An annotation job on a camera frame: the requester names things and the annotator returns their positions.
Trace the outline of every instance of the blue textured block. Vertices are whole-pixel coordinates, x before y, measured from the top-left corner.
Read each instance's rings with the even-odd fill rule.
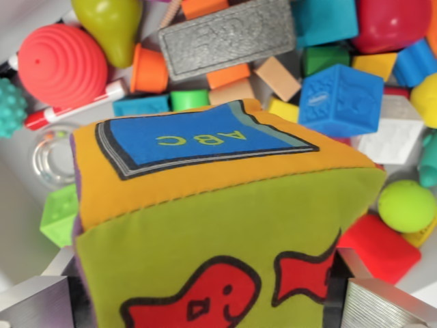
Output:
[[[395,68],[397,82],[403,87],[415,87],[437,72],[437,60],[425,39],[397,54]]]
[[[381,77],[334,65],[304,80],[299,124],[338,138],[376,132],[383,92]]]
[[[133,116],[145,114],[159,114],[170,111],[169,95],[121,99],[113,103],[114,115]]]
[[[292,2],[298,48],[317,46],[358,35],[355,0]]]

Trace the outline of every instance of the green block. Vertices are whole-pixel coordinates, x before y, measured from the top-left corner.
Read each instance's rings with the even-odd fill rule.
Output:
[[[54,191],[47,196],[40,231],[58,247],[72,245],[72,229],[79,211],[76,185]]]
[[[315,46],[305,49],[303,67],[306,77],[336,64],[350,65],[349,52],[342,46]]]
[[[170,92],[170,99],[173,111],[186,111],[210,104],[208,90],[173,91]]]

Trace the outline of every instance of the orange cup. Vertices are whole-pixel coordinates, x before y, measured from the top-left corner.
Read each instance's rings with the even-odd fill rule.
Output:
[[[135,47],[134,66],[130,80],[130,92],[142,91],[161,94],[167,89],[169,71],[164,56],[158,51]]]

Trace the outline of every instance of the rubber toy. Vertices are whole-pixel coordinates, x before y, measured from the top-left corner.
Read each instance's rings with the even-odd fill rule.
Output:
[[[400,180],[381,192],[378,208],[382,220],[398,232],[418,232],[436,214],[432,192],[413,180]]]
[[[411,93],[411,103],[421,114],[425,125],[437,128],[437,73],[428,76]]]
[[[431,0],[360,0],[356,9],[360,34],[352,43],[362,53],[410,46],[426,35],[432,15]]]
[[[27,117],[27,102],[21,90],[8,79],[0,79],[0,138],[10,138]]]
[[[81,29],[62,24],[31,33],[18,53],[26,90],[53,107],[81,107],[104,93],[108,66],[102,49]]]
[[[72,0],[80,22],[115,67],[132,65],[135,39],[143,12],[139,0]]]

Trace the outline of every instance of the green pear toy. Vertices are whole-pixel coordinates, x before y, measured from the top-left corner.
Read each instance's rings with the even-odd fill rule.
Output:
[[[132,65],[135,38],[143,12],[140,0],[72,0],[80,22],[115,67]]]

